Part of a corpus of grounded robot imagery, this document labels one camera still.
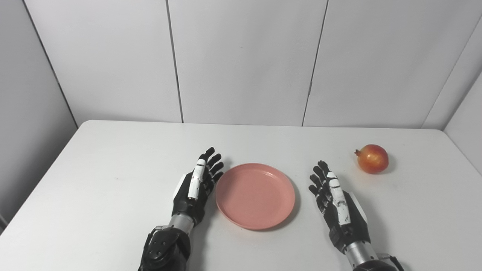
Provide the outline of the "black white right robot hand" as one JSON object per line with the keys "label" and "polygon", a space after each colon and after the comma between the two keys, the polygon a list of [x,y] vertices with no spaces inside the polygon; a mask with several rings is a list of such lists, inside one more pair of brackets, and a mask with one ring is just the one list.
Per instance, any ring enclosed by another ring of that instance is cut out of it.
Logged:
{"label": "black white right robot hand", "polygon": [[308,188],[329,228],[333,246],[345,253],[354,242],[371,242],[363,210],[350,193],[342,189],[336,174],[325,161],[318,161]]}

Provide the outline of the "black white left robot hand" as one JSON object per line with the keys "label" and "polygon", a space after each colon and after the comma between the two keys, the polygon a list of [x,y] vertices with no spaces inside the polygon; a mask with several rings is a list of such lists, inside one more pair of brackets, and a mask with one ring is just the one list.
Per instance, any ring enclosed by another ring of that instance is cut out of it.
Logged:
{"label": "black white left robot hand", "polygon": [[215,189],[224,163],[221,154],[215,154],[215,148],[210,147],[201,154],[193,171],[186,174],[173,198],[172,215],[189,216],[194,227],[198,226],[205,216],[205,205],[209,195]]}

